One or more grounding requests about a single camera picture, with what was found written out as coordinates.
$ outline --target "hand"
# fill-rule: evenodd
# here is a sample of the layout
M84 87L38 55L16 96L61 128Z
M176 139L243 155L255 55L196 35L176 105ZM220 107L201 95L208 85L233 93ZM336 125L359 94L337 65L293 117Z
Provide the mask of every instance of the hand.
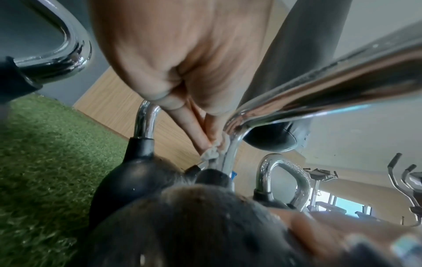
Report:
M115 72L202 154L221 141L259 65L272 1L90 0L90 8Z
M413 234L422 242L416 227L353 218L337 212L305 213L270 208L298 240L316 257L329 260L344 252L345 241L352 234L364 236L378 249L390 253L391 244L404 234Z

